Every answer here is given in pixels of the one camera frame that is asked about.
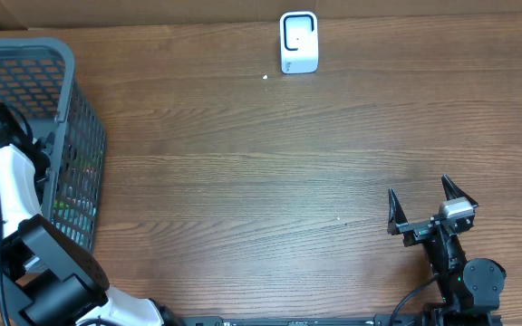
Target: brown backdrop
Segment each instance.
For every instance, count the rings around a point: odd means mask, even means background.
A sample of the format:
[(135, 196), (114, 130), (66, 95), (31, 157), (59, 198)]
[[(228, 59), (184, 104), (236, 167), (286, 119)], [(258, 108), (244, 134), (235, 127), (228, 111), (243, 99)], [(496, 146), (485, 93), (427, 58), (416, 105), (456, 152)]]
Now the brown backdrop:
[(522, 12), (518, 0), (0, 0), (0, 29), (275, 21), (312, 10), (320, 18)]

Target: blue gray crate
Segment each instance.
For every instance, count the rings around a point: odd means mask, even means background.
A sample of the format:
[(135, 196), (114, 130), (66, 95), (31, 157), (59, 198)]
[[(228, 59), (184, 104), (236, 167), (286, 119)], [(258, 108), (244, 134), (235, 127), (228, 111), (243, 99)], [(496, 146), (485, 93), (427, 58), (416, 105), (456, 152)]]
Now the blue gray crate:
[(25, 115), (36, 138), (50, 140), (43, 216), (91, 252), (107, 143), (74, 74), (72, 51), (59, 40), (0, 39), (0, 101)]

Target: table surface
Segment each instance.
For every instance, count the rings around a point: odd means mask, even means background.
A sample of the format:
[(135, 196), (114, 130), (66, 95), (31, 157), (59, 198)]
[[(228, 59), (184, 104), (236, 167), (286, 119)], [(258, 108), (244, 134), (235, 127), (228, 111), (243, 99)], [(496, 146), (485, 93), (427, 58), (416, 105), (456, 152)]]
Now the table surface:
[(318, 71), (291, 76), (276, 23), (0, 37), (75, 54), (109, 138), (94, 256), (111, 284), (183, 316), (391, 312), (429, 268), (387, 235), (387, 189), (421, 221), (448, 173), (481, 204), (467, 256), (507, 269), (499, 312), (522, 324), (522, 14), (319, 28)]

